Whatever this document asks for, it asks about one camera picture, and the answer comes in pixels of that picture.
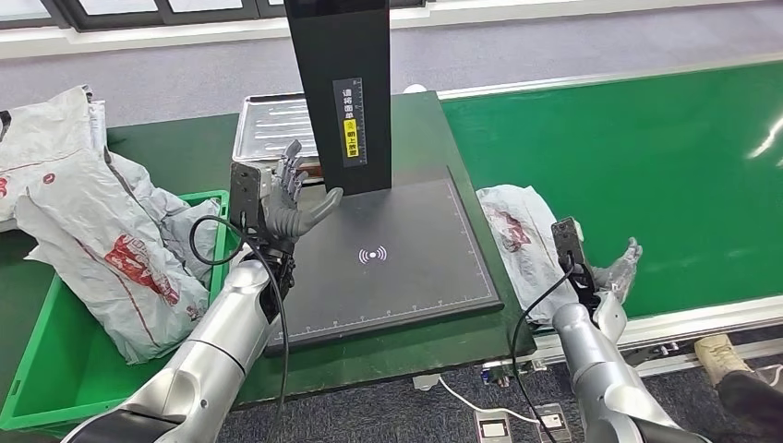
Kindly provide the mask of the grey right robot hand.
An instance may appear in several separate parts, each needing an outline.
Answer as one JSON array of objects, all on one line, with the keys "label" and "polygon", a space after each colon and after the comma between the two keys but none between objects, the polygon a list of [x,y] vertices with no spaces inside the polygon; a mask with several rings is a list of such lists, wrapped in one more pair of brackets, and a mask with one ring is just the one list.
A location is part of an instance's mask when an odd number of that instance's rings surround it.
[{"label": "grey right robot hand", "polygon": [[608,267],[593,267],[593,279],[597,293],[613,295],[623,305],[633,286],[643,248],[630,237],[625,251]]}]

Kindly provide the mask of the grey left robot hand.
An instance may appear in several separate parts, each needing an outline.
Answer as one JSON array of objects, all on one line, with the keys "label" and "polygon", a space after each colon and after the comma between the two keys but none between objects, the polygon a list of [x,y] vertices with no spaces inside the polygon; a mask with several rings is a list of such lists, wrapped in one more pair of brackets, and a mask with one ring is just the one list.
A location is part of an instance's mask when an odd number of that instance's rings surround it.
[{"label": "grey left robot hand", "polygon": [[278,238],[295,240],[305,235],[334,212],[343,197],[343,189],[335,187],[315,206],[299,208],[301,189],[308,178],[306,171],[299,170],[301,149],[297,139],[286,147],[272,171],[270,194],[264,199],[266,228]]}]

